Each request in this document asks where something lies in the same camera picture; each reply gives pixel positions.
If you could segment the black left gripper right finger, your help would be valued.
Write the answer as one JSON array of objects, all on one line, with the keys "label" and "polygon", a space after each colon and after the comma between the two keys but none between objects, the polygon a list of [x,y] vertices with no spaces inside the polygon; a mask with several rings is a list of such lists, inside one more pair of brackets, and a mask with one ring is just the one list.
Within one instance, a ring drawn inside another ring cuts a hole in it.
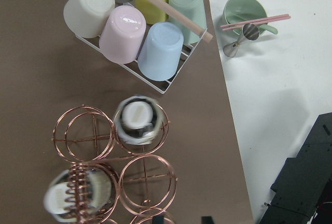
[{"label": "black left gripper right finger", "polygon": [[202,216],[201,217],[201,224],[213,224],[212,216]]}]

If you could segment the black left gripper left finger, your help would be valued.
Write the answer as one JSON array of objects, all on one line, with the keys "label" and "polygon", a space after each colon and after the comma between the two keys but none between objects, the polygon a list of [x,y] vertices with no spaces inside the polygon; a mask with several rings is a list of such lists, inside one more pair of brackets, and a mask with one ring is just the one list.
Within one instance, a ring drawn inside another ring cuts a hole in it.
[{"label": "black left gripper left finger", "polygon": [[164,216],[156,215],[152,218],[152,224],[164,224]]}]

